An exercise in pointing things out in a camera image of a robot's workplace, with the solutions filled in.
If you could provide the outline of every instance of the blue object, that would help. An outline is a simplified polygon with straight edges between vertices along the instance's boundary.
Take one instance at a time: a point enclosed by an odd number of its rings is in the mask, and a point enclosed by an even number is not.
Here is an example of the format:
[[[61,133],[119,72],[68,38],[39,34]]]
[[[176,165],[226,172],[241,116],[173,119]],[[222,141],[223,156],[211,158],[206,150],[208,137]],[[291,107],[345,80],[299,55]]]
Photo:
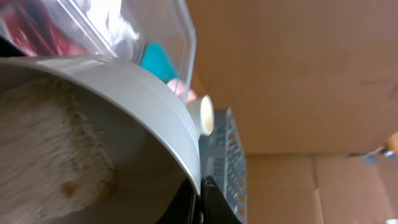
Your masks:
[[[384,153],[384,157],[391,160],[397,160],[396,155],[393,151],[387,151],[386,153]]]
[[[149,44],[141,62],[141,67],[163,81],[178,78],[177,73],[164,48],[159,43]]]
[[[377,163],[376,159],[373,158],[371,154],[366,154],[365,156],[363,156],[363,159],[366,164],[374,165]]]

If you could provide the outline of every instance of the clear plastic container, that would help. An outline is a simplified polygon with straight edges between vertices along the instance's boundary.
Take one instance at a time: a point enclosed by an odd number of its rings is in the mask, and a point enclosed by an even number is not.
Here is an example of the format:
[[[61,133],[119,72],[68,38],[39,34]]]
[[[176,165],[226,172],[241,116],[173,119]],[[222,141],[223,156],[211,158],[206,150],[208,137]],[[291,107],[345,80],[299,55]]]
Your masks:
[[[0,35],[30,56],[105,54],[190,88],[196,36],[185,0],[3,0]]]

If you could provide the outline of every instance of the fuzzy white material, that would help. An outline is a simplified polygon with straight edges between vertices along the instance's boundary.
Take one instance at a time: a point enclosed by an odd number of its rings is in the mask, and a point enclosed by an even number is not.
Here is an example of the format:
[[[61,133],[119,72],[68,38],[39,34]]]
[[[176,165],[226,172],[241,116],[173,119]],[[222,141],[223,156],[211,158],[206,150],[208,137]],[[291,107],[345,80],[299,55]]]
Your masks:
[[[70,84],[39,80],[0,93],[0,223],[43,223],[110,193],[112,162]]]

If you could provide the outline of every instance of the black plastic part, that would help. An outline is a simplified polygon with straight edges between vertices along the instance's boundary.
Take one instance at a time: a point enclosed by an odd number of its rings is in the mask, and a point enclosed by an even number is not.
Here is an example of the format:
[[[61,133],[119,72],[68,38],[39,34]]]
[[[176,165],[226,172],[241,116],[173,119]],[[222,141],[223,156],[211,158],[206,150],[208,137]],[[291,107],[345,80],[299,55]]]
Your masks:
[[[241,224],[229,207],[216,182],[211,177],[202,179],[201,204],[204,224]]]
[[[200,210],[195,209],[196,206],[197,196],[189,180],[185,179],[167,207],[166,212],[156,224],[199,224]]]
[[[23,57],[26,56],[23,52],[13,46],[8,40],[0,37],[0,57]]]

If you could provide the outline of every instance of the cardboard box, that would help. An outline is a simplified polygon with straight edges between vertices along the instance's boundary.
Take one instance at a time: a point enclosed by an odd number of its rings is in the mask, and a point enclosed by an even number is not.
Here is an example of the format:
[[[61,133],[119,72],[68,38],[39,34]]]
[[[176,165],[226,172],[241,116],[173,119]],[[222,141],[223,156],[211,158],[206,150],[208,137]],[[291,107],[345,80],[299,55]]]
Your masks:
[[[360,157],[249,155],[247,161],[250,224],[382,224],[395,217],[378,166]]]
[[[398,1],[187,3],[195,75],[246,152],[364,152],[396,131]]]

